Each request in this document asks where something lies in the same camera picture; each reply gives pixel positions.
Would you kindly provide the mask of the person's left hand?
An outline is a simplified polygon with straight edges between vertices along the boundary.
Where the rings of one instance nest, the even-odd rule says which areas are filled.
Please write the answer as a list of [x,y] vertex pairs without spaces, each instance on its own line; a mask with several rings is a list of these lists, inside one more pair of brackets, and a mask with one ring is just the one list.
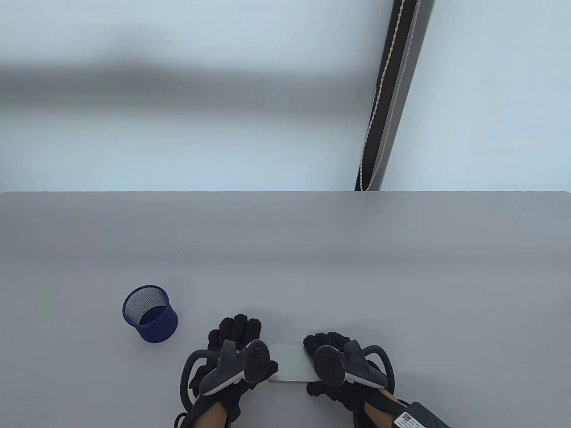
[[216,405],[224,410],[224,421],[216,427],[237,420],[245,393],[279,369],[260,335],[261,321],[245,314],[227,317],[210,331],[207,348],[194,351],[184,363],[179,388],[184,412],[177,416],[176,428],[196,427]]

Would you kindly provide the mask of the person's right hand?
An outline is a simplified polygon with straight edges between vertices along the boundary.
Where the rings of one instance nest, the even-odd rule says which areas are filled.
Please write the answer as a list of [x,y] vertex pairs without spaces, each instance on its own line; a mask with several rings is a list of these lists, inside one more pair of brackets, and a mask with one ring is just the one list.
[[[323,345],[332,346],[343,352],[344,345],[351,339],[337,332],[316,333],[303,340],[306,352],[313,358],[315,352]],[[405,403],[394,397],[394,372],[387,353],[383,350],[381,362],[386,370],[388,389],[366,387],[359,383],[343,383],[339,387],[331,387],[317,381],[306,385],[306,392],[312,397],[326,396],[339,402],[354,416],[354,426],[360,428],[392,428],[394,419],[404,411]]]

